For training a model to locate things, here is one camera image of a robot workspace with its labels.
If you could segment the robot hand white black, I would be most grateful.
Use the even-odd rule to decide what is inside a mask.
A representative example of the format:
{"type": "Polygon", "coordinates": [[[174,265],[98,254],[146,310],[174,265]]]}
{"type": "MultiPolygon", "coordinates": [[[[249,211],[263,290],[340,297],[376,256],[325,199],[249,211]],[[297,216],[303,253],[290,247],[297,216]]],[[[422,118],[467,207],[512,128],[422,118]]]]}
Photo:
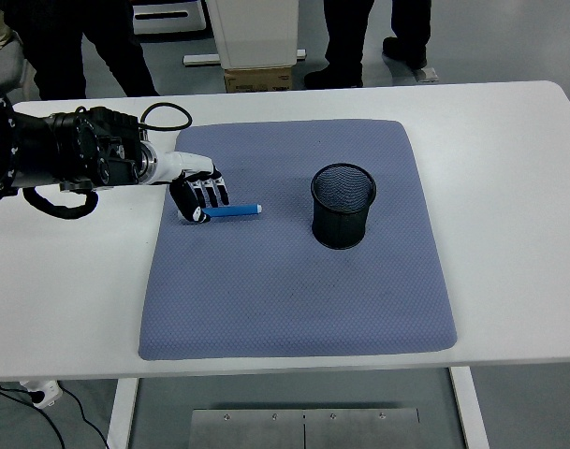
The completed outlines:
{"type": "Polygon", "coordinates": [[[150,184],[167,184],[169,194],[183,218],[196,224],[211,220],[204,211],[229,204],[222,173],[212,159],[188,152],[159,154],[150,184]]]}

